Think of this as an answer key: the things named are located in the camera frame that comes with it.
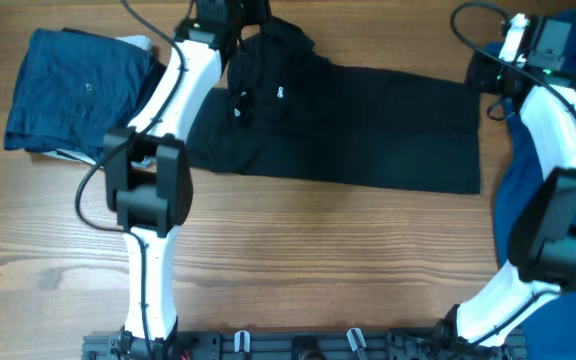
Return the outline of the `black polo shirt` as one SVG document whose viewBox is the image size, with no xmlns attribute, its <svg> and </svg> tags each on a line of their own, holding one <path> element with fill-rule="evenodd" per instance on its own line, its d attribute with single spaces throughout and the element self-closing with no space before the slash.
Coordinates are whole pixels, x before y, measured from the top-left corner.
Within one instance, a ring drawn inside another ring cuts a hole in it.
<svg viewBox="0 0 576 360">
<path fill-rule="evenodd" d="M 273 19 L 230 61 L 186 143 L 215 173 L 476 194 L 479 97 L 415 74 L 347 67 Z"/>
</svg>

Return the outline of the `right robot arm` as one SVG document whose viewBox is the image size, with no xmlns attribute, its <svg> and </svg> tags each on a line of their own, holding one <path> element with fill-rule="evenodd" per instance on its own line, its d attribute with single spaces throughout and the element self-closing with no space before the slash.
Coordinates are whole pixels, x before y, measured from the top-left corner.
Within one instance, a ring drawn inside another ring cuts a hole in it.
<svg viewBox="0 0 576 360">
<path fill-rule="evenodd" d="M 574 29 L 552 17 L 505 15 L 504 43 L 493 54 L 468 40 L 467 81 L 512 108 L 505 120 L 524 132 L 537 185 L 525 201 L 510 198 L 495 212 L 506 243 L 503 264 L 453 322 L 468 348 L 499 348 L 510 332 L 540 309 L 576 293 L 576 81 L 561 68 Z"/>
</svg>

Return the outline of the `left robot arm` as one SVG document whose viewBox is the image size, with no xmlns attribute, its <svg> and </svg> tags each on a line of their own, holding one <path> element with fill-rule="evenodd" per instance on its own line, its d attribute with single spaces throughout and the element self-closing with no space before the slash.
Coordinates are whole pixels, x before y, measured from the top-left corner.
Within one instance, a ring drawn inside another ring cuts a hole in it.
<svg viewBox="0 0 576 360">
<path fill-rule="evenodd" d="M 172 35 L 169 62 L 144 108 L 104 138 L 108 208 L 129 257 L 129 309 L 110 359 L 178 359 L 172 277 L 177 233 L 193 200 L 186 141 L 237 52 L 241 31 L 267 22 L 266 1 L 196 1 Z"/>
</svg>

